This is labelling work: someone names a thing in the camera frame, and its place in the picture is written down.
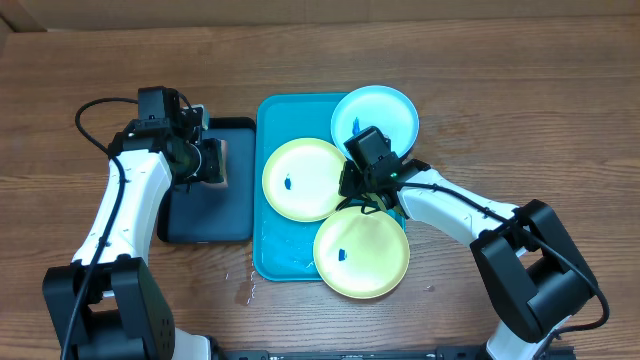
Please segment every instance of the yellow plate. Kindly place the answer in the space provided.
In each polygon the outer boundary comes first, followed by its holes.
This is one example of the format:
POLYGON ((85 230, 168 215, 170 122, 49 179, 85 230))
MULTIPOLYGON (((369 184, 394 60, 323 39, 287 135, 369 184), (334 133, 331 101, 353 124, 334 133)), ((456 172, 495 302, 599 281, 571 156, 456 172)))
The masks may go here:
POLYGON ((409 266, 409 243, 400 225, 385 212, 364 215, 359 206, 350 207, 320 226, 313 260, 333 290, 370 299, 400 283, 409 266))
POLYGON ((330 143, 311 138, 289 141, 271 154, 262 173, 269 205, 287 219, 311 222, 333 214, 346 158, 330 143))

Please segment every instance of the blue mark on plate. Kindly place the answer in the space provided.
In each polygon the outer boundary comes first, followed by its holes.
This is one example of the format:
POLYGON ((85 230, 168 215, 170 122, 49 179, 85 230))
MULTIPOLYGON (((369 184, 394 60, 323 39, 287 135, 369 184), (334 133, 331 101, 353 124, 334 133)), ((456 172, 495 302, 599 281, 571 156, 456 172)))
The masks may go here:
POLYGON ((353 120, 353 129, 351 130, 351 133, 353 133, 353 135, 358 135, 358 133, 360 132, 360 119, 358 119, 356 117, 355 120, 353 120))
POLYGON ((284 187, 287 190, 291 190, 291 178, 289 177, 289 174, 287 174, 287 178, 284 179, 284 187))

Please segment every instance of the blue tray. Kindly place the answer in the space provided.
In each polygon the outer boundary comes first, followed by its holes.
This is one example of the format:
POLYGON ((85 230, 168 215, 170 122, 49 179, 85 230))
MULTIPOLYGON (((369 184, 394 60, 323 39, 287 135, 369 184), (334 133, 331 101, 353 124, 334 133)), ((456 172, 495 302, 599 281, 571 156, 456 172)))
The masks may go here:
MULTIPOLYGON (((331 115, 347 93, 275 95, 258 109, 254 181, 253 263, 271 281, 322 280, 313 262, 313 240, 322 221, 301 223, 280 216, 262 191, 262 171, 281 145, 298 138, 331 140, 331 115)), ((390 211, 405 229, 402 216, 390 211)))

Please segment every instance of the wooden tabletop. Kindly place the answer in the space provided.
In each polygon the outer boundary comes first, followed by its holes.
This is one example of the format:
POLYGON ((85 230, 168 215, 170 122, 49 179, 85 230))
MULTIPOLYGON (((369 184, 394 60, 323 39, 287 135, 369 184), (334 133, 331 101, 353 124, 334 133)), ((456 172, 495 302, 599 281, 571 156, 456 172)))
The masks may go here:
MULTIPOLYGON (((164 85, 215 116, 255 118, 272 94, 368 84, 415 103, 415 157, 489 198, 537 198, 556 210, 612 309, 604 328, 559 344, 585 359, 637 356, 640 18, 599 17, 10 35, 0 58, 0 357, 59 356, 42 279, 84 241, 107 174, 73 125, 82 104, 164 85)), ((135 114, 129 104, 101 105, 84 124, 108 142, 135 114)), ((266 281, 254 273, 251 243, 154 239, 150 268, 177 325, 227 349, 486 341, 498 317, 469 250, 420 223, 408 222, 407 236, 406 277, 373 301, 322 282, 266 281)), ((571 323, 600 311, 591 300, 571 323)))

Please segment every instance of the plate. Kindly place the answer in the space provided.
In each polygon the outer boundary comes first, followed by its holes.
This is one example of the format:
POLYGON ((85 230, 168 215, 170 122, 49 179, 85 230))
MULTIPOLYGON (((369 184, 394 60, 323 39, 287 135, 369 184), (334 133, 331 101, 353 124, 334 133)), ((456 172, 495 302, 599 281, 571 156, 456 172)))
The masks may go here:
POLYGON ((290 220, 327 218, 344 199, 338 189, 345 161, 340 150, 323 140, 302 138, 285 143, 264 166, 262 190, 267 202, 290 220))
POLYGON ((351 160, 345 141, 369 126, 376 126, 391 139, 391 151, 403 157, 418 137, 420 118, 406 95, 387 86, 372 85, 350 92, 338 103, 331 118, 331 137, 351 160))
POLYGON ((409 266, 409 243, 400 225, 385 212, 364 215, 359 206, 350 207, 320 226, 313 260, 333 290, 370 299, 400 283, 409 266))

